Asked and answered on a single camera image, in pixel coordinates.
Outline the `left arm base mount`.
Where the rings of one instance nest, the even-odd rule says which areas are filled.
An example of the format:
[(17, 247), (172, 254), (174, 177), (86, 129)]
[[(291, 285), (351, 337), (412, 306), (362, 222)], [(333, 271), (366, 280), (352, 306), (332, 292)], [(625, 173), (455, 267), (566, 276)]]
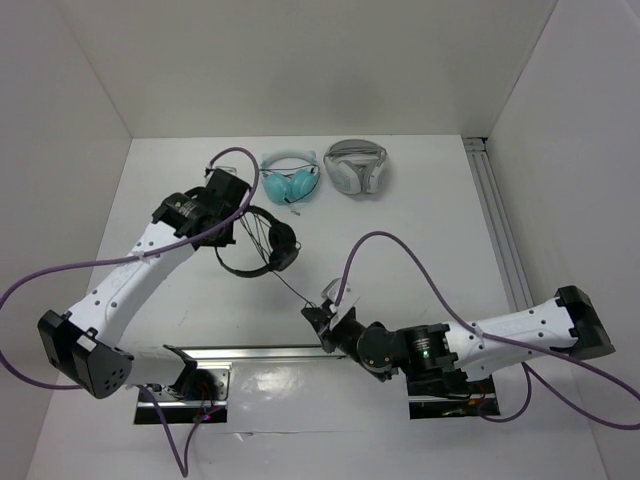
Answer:
[(164, 385), (146, 385), (169, 425), (224, 424), (228, 418), (230, 362), (204, 362), (187, 393)]

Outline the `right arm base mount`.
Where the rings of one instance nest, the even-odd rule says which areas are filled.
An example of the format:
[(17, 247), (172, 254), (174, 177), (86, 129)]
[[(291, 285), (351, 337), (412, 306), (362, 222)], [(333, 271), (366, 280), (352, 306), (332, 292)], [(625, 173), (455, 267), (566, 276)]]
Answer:
[(477, 417), (478, 409), (487, 416), (500, 414), (492, 376), (447, 387), (442, 381), (431, 383), (406, 380), (411, 420)]

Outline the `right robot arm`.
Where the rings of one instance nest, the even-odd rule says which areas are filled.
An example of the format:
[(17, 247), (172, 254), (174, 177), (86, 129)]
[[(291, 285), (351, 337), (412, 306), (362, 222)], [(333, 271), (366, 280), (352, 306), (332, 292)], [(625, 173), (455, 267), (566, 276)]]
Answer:
[(615, 351), (591, 299), (575, 286), (516, 313), (395, 331), (380, 322), (361, 324), (354, 300), (334, 305), (336, 292), (325, 292), (322, 305), (305, 307), (302, 315), (325, 352), (339, 351), (381, 382), (402, 372), (409, 383), (457, 392), (530, 358), (557, 353), (584, 361)]

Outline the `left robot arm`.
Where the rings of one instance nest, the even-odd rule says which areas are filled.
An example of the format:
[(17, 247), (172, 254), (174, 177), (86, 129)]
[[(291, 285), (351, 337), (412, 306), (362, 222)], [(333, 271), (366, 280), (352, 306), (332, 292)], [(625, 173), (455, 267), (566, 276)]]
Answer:
[(220, 246), (232, 235), (230, 216), (250, 186), (216, 169), (207, 184), (166, 197), (132, 249), (65, 313), (47, 311), (38, 322), (46, 355), (57, 370), (97, 399), (122, 386), (154, 385), (184, 399), (210, 380), (197, 362), (169, 345), (129, 353), (119, 348), (129, 323), (154, 291), (200, 247)]

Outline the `black headphones with cable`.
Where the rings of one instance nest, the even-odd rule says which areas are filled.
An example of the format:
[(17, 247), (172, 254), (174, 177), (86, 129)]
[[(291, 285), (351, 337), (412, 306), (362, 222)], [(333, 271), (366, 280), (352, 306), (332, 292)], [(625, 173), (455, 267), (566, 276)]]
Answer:
[(306, 306), (314, 306), (311, 300), (297, 291), (280, 275), (298, 258), (300, 253), (301, 244), (292, 227), (256, 205), (248, 206), (239, 221), (262, 259), (263, 265), (252, 270), (231, 268), (220, 256), (218, 248), (215, 248), (219, 265), (228, 273), (242, 279), (255, 279), (273, 274), (292, 293), (302, 299)]

